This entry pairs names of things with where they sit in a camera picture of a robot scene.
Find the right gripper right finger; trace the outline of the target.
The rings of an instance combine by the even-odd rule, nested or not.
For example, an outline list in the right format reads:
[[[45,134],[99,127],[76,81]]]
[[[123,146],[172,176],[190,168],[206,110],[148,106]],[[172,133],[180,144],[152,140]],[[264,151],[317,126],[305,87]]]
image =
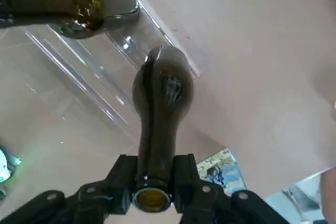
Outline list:
[[[173,159],[172,197],[180,223],[288,222],[252,191],[227,196],[220,185],[200,179],[193,154]]]

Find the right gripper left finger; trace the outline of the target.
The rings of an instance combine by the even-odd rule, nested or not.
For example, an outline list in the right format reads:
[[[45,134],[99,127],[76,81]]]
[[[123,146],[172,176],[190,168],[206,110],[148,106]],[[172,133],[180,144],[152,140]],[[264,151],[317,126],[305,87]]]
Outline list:
[[[136,169],[136,156],[120,155],[105,179],[82,185],[68,197],[62,191],[45,191],[1,223],[104,223],[110,215],[125,215]]]

